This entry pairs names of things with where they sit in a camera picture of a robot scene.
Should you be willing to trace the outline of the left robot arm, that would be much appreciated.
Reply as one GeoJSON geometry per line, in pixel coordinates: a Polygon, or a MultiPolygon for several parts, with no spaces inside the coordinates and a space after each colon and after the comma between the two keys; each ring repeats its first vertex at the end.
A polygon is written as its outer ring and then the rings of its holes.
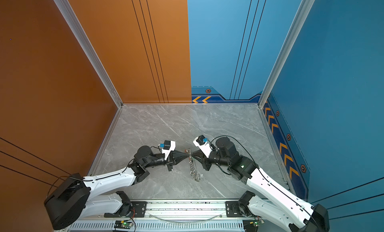
{"type": "Polygon", "coordinates": [[[186,158],[188,154],[173,147],[154,154],[149,146],[142,146],[123,169],[99,176],[70,175],[44,201],[53,229],[65,229],[78,219],[101,214],[132,218],[134,205],[122,188],[142,182],[150,174],[148,167],[166,166],[171,171],[186,158]]]}

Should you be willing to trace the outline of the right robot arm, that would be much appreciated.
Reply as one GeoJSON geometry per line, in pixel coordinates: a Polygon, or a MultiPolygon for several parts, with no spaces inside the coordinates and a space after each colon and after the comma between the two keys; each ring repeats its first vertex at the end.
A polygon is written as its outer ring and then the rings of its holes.
{"type": "Polygon", "coordinates": [[[215,145],[204,136],[193,141],[199,148],[192,154],[208,171],[211,165],[226,166],[228,174],[251,188],[238,200],[243,217],[266,219],[286,232],[328,232],[329,213],[312,205],[273,180],[253,159],[239,154],[235,144],[222,137],[215,145]]]}

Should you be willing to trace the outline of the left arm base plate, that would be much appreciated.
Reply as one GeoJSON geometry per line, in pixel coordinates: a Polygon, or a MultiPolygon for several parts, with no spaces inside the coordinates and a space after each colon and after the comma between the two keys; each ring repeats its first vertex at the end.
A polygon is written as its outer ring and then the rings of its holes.
{"type": "Polygon", "coordinates": [[[146,213],[147,202],[133,201],[123,203],[115,213],[105,213],[105,218],[143,218],[146,213]]]}

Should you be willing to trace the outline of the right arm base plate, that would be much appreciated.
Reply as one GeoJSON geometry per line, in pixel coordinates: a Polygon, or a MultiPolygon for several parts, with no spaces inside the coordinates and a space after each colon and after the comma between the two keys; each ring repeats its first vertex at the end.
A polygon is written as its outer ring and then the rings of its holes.
{"type": "Polygon", "coordinates": [[[225,207],[227,218],[257,218],[257,216],[253,214],[246,215],[245,212],[242,212],[238,201],[226,201],[225,207]]]}

